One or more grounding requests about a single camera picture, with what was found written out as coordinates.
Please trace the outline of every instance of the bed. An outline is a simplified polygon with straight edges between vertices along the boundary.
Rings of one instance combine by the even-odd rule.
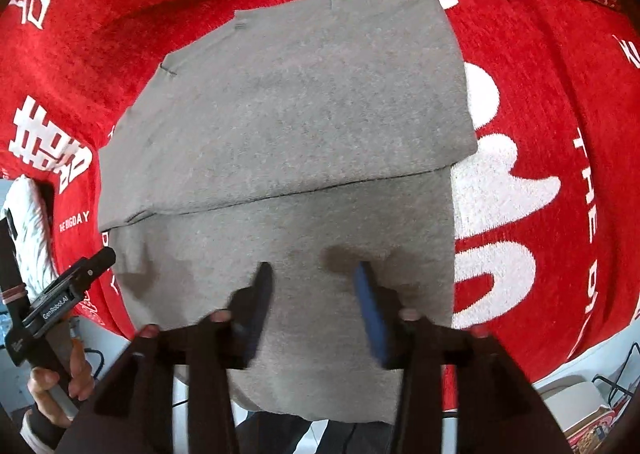
[[[287,1],[12,0],[0,166],[54,186],[59,271],[109,243],[98,150],[164,56],[235,10]],[[486,325],[538,380],[640,311],[640,38],[616,0],[440,3],[479,139],[452,173],[452,325]],[[78,311],[135,332],[112,272]]]

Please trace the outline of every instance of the black sleeve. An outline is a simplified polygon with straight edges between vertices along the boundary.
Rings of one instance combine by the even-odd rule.
[[[31,406],[31,414],[27,417],[31,431],[50,449],[55,450],[62,439],[62,435],[66,432],[63,427],[53,425],[38,410],[38,406]]]

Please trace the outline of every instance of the gray cloth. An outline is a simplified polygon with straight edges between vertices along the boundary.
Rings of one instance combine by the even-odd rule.
[[[100,154],[99,224],[134,325],[196,322],[269,261],[260,351],[230,373],[239,404],[391,422],[400,374],[369,354],[354,266],[449,324],[449,166],[475,150],[437,0],[236,12],[166,57]]]
[[[98,225],[434,171],[476,148],[438,0],[236,12],[169,54],[118,123]]]

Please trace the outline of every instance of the person's leg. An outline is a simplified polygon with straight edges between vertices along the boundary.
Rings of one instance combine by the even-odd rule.
[[[310,421],[259,411],[236,427],[241,454],[293,454]]]
[[[388,423],[330,421],[316,454],[385,454],[393,427]]]

